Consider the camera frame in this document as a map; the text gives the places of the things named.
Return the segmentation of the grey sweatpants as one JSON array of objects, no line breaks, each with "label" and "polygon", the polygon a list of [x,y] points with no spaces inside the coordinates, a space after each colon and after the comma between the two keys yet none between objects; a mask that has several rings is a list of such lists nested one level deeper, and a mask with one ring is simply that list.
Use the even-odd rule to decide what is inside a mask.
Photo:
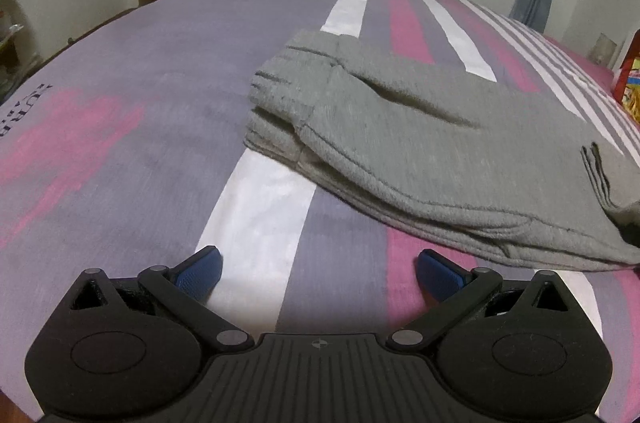
[{"label": "grey sweatpants", "polygon": [[639,263],[606,210],[639,171],[541,94],[302,31],[250,84],[245,143],[385,224],[496,263]]}]

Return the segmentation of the striped purple pink bed sheet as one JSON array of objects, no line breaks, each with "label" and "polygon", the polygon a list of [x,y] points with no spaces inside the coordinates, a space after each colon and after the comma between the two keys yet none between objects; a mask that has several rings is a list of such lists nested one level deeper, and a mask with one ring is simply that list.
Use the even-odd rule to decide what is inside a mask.
[{"label": "striped purple pink bed sheet", "polygon": [[213,244],[209,304],[254,333],[369,332],[426,307],[424,242],[243,143],[255,70],[298,30],[539,93],[630,161],[608,73],[468,0],[159,0],[70,46],[1,108],[1,389],[41,411],[30,344],[78,273],[131,277]]}]

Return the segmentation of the colourful patterned pillow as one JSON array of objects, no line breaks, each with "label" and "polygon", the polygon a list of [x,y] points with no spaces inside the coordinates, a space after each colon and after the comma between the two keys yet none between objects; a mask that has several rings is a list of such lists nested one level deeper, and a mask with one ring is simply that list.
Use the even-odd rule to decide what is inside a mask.
[{"label": "colourful patterned pillow", "polygon": [[614,72],[612,82],[614,99],[636,123],[640,121],[639,36],[639,31],[631,35],[628,46],[623,49],[622,61]]}]

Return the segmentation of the cluttered side shelf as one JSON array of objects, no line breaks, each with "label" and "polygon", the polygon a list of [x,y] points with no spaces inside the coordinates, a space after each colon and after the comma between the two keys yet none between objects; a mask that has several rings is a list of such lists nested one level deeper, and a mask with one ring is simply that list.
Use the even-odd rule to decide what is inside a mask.
[{"label": "cluttered side shelf", "polygon": [[1,102],[41,65],[32,25],[17,0],[1,0]]}]

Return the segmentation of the translucent container near wall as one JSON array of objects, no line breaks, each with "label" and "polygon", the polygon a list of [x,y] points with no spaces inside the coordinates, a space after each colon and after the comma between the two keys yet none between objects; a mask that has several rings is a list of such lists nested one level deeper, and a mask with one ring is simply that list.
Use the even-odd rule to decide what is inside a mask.
[{"label": "translucent container near wall", "polygon": [[617,44],[604,33],[590,48],[587,58],[595,65],[607,67],[617,52]]}]

